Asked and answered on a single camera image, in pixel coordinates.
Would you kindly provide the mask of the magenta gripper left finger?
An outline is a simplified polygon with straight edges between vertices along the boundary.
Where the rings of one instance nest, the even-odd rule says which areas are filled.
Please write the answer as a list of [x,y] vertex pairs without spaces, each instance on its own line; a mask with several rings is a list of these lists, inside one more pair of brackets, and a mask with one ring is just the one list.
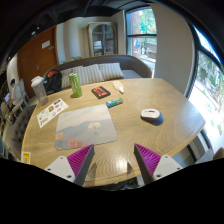
[[94,146],[86,146],[77,152],[66,156],[59,156],[45,170],[68,180],[76,185],[82,186],[93,159]]

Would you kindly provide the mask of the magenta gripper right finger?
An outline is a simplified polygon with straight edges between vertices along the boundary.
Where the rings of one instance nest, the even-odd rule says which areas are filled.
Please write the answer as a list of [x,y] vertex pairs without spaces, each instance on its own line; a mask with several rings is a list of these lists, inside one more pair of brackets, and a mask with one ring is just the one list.
[[182,169],[169,155],[160,156],[139,144],[134,145],[134,155],[145,185]]

